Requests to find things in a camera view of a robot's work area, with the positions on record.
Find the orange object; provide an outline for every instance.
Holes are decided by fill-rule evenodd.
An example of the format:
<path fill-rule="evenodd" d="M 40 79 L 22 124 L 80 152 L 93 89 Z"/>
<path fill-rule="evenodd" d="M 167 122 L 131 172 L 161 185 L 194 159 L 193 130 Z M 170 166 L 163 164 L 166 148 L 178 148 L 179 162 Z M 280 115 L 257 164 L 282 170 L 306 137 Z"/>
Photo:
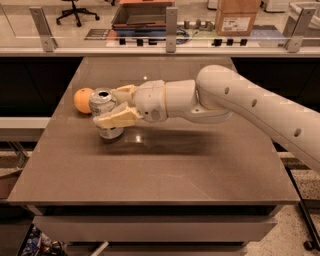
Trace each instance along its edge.
<path fill-rule="evenodd" d="M 74 94 L 73 104 L 83 114 L 91 113 L 89 99 L 92 92 L 91 88 L 82 88 Z"/>

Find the chair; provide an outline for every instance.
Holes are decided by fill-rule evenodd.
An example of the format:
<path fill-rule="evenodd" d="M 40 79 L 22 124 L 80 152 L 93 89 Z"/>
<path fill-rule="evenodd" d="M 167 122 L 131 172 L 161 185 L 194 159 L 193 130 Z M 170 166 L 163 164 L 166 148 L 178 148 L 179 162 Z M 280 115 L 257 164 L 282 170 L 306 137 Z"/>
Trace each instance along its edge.
<path fill-rule="evenodd" d="M 81 27 L 81 22 L 78 15 L 79 13 L 94 15 L 96 20 L 100 20 L 100 17 L 98 16 L 98 14 L 94 12 L 89 12 L 86 8 L 77 8 L 74 2 L 79 0 L 62 0 L 62 1 L 72 2 L 72 9 L 62 11 L 62 15 L 59 18 L 57 18 L 58 25 L 61 25 L 60 19 L 74 14 L 74 16 L 76 16 L 76 19 L 77 19 L 77 26 Z"/>

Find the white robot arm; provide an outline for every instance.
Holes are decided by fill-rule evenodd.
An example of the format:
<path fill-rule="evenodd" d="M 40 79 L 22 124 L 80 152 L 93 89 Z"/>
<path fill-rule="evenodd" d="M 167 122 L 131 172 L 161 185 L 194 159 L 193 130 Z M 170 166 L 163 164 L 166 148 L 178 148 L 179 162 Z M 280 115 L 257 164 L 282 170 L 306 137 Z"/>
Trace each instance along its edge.
<path fill-rule="evenodd" d="M 268 134 L 311 169 L 320 172 L 320 114 L 251 83 L 218 65 L 203 68 L 196 79 L 113 90 L 119 106 L 95 117 L 100 128 L 160 122 L 182 117 L 196 123 L 220 123 L 235 112 Z"/>

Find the desk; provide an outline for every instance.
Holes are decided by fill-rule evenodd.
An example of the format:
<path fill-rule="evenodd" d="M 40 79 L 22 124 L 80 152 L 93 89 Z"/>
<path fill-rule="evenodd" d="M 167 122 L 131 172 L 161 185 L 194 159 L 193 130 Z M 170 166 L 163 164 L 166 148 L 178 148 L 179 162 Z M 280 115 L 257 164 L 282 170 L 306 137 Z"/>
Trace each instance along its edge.
<path fill-rule="evenodd" d="M 239 255 L 299 201 L 269 137 L 234 114 L 218 125 L 141 121 L 104 143 L 72 105 L 79 88 L 195 79 L 209 64 L 233 67 L 199 56 L 84 58 L 8 201 L 34 209 L 60 241 L 205 242 L 191 255 Z"/>

